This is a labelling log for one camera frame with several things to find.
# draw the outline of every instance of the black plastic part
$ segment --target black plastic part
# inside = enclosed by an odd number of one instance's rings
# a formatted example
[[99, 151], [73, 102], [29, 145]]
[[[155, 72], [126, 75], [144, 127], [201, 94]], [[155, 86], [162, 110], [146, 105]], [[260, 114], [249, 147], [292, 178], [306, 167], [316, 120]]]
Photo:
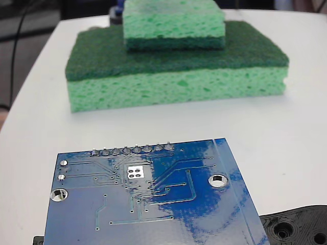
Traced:
[[35, 236], [33, 239], [33, 245], [43, 245], [44, 236]]
[[[327, 245], [327, 206], [309, 206], [260, 216], [270, 245]], [[43, 245], [43, 236], [33, 245]]]
[[111, 7], [109, 10], [110, 24], [121, 25], [123, 23], [123, 16], [116, 14], [117, 6]]

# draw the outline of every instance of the silver mounting hole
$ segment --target silver mounting hole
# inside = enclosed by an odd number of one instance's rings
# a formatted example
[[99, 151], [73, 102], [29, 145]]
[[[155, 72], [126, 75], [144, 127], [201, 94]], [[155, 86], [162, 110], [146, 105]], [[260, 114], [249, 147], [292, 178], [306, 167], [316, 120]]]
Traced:
[[68, 162], [66, 160], [63, 160], [60, 162], [60, 166], [66, 166], [68, 164]]
[[55, 189], [51, 192], [50, 198], [54, 202], [61, 202], [68, 196], [68, 192], [65, 189]]
[[221, 188], [227, 185], [228, 179], [223, 175], [212, 175], [208, 181], [211, 186]]

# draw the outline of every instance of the scouring pad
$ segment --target scouring pad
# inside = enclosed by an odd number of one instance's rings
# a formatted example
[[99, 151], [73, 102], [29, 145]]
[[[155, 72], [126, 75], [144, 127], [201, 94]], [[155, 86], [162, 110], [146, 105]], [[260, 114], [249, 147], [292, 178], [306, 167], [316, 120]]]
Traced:
[[278, 95], [288, 57], [242, 21], [226, 22], [226, 48], [127, 52], [122, 26], [80, 33], [66, 67], [73, 112]]
[[129, 50], [223, 48], [225, 15], [213, 0], [127, 0]]

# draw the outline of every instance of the dark green scrubber layer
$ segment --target dark green scrubber layer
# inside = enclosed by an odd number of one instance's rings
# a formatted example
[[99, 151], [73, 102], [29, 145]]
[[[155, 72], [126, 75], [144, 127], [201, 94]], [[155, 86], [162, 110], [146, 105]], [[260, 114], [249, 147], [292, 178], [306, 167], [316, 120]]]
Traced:
[[223, 49], [225, 37], [195, 37], [195, 38], [129, 38], [126, 47], [131, 51], [153, 50], [194, 50], [194, 49]]
[[226, 22], [223, 51], [126, 52], [122, 26], [80, 33], [66, 67], [68, 81], [197, 69], [287, 67], [288, 57], [241, 21]]

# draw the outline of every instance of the background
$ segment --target background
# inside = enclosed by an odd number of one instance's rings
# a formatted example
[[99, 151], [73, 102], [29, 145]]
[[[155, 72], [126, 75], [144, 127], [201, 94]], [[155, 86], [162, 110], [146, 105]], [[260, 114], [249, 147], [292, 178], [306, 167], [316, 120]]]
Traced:
[[[239, 7], [305, 12], [317, 11], [323, 2], [323, 0], [215, 1], [221, 8], [229, 9]], [[17, 96], [38, 55], [61, 19], [106, 15], [109, 8], [115, 4], [116, 0], [0, 0], [0, 105], [10, 105], [11, 80], [13, 100]], [[13, 64], [14, 41], [24, 12], [26, 17], [17, 38]], [[327, 13], [327, 4], [321, 12]], [[0, 108], [0, 129], [6, 116], [7, 111]]]

